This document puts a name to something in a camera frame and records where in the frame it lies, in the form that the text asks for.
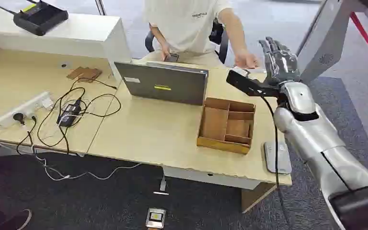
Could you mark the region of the person's left hand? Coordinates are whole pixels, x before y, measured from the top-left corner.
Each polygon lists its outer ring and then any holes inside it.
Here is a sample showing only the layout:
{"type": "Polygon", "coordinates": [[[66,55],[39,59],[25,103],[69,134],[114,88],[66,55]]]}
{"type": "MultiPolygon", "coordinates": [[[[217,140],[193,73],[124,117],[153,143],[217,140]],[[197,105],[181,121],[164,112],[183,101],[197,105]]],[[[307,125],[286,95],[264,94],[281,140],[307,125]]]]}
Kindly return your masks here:
{"type": "Polygon", "coordinates": [[[247,49],[235,50],[234,55],[236,67],[242,69],[256,69],[260,67],[255,55],[250,53],[247,49]]]}

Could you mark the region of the person's right hand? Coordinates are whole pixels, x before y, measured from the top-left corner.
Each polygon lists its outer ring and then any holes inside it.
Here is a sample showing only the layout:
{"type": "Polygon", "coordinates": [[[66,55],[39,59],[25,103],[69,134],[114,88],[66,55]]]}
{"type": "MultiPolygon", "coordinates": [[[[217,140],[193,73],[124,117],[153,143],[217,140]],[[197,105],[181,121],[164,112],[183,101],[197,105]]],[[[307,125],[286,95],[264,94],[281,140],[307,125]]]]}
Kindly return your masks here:
{"type": "Polygon", "coordinates": [[[161,59],[162,61],[166,61],[171,57],[170,54],[170,45],[168,43],[161,44],[161,59]]]}

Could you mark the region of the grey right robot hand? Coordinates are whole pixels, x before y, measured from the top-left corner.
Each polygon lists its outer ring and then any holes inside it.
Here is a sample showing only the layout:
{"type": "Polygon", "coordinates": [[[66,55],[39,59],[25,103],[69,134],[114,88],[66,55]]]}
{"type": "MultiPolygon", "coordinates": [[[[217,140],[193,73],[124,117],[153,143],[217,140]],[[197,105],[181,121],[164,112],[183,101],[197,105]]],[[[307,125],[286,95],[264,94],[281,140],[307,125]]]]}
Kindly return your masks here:
{"type": "Polygon", "coordinates": [[[277,86],[285,81],[301,81],[297,56],[286,45],[269,36],[259,44],[264,53],[264,83],[277,86]]]}

